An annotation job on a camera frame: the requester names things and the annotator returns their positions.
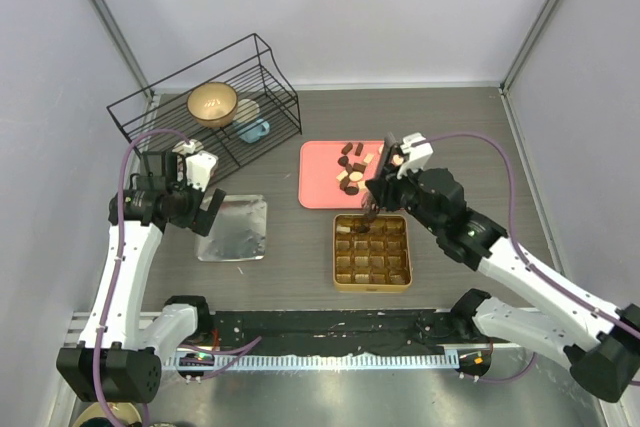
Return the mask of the metal tongs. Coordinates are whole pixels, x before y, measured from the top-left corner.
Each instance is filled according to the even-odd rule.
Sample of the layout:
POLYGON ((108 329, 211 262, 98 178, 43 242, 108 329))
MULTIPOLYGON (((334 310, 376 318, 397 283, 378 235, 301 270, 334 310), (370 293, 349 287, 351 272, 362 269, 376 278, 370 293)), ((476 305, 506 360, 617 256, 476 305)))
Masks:
POLYGON ((390 163, 395 144, 396 139, 394 135, 391 132, 387 133, 384 137, 382 152, 379 155, 375 173, 370 179, 365 181, 367 194, 364 197, 362 207, 364 211, 364 221, 366 223, 373 222, 381 208, 385 206, 388 187, 386 175, 388 174, 388 164, 390 163))

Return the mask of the gold chocolate box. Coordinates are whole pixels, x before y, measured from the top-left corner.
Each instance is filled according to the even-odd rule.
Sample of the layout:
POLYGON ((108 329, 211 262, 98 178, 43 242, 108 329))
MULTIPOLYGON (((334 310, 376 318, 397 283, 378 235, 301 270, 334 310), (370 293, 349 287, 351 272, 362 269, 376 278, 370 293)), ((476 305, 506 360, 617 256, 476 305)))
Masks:
POLYGON ((333 282, 354 293, 402 293, 413 281, 407 221, 382 215, 367 222, 342 214, 333 222, 333 282))

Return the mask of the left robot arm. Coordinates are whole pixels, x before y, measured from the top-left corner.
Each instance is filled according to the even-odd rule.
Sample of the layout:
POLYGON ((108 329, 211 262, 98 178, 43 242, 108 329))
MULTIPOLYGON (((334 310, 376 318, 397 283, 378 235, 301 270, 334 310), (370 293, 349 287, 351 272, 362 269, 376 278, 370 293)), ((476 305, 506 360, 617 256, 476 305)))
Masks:
POLYGON ((185 340, 205 344, 213 320, 202 296, 174 295, 151 324, 140 325, 152 261, 167 226, 207 236, 225 199, 206 193, 217 156, 193 142, 145 152, 140 170, 109 203, 109 246, 89 319, 73 347, 60 349, 56 368, 84 402, 149 403, 162 364, 185 340))

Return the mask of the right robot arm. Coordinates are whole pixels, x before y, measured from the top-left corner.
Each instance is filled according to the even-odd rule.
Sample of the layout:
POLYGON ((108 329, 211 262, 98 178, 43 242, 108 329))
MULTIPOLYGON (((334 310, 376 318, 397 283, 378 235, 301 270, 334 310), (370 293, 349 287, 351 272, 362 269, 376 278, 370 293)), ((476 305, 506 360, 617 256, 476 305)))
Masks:
POLYGON ((451 327, 465 342, 481 335, 517 343, 569 371, 593 396, 618 402, 639 371, 639 308, 620 308, 573 284, 524 249, 507 230, 467 205, 446 169, 382 173, 365 183, 373 211, 403 210, 452 260, 506 286, 532 311, 479 290, 454 306, 451 327))

